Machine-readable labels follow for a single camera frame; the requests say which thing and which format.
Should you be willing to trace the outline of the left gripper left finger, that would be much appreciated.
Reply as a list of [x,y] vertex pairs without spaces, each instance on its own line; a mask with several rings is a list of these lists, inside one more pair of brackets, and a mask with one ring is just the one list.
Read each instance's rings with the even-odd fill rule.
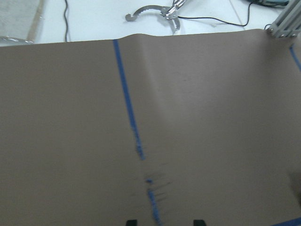
[[137,219],[130,219],[126,221],[126,226],[137,226]]

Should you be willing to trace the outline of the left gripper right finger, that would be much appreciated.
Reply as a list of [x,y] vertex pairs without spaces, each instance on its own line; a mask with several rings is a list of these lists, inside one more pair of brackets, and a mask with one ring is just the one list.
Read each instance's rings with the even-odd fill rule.
[[202,219],[194,219],[193,226],[205,226],[205,221]]

